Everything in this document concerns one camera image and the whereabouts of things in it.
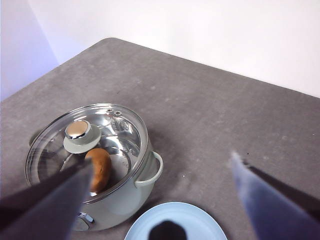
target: lid knob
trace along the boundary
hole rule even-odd
[[[85,120],[70,123],[64,133],[68,139],[79,139],[86,135],[90,130],[90,123]]]
[[[72,154],[81,154],[92,149],[101,138],[101,130],[86,120],[70,123],[64,130],[64,148]]]

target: gray countertop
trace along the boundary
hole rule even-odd
[[[232,150],[320,198],[319,98],[116,38],[98,42],[1,102],[2,197],[27,187],[32,133],[93,103],[139,113],[164,170],[136,215],[111,229],[75,232],[73,239],[124,239],[144,211],[172,201],[207,211],[229,240],[255,239],[228,164]]]

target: dark object on plate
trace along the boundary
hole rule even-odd
[[[232,170],[260,240],[320,239],[320,201],[244,163],[235,153]]]
[[[187,240],[183,227],[172,221],[164,221],[149,233],[149,240]]]

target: pot handle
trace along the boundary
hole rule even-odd
[[[137,187],[137,188],[140,188],[140,187],[144,187],[144,186],[147,186],[147,185],[150,185],[150,184],[153,184],[155,181],[157,181],[161,174],[162,174],[162,171],[164,169],[164,161],[162,160],[162,157],[156,153],[155,151],[152,152],[154,157],[159,161],[160,163],[160,167],[159,167],[159,170],[158,172],[150,179],[148,180],[144,180],[144,181],[135,181],[134,182],[134,185]]]

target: white wall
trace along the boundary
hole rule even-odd
[[[1,100],[57,65],[28,0],[2,0]]]
[[[117,37],[320,97],[319,0],[29,0],[59,64]]]

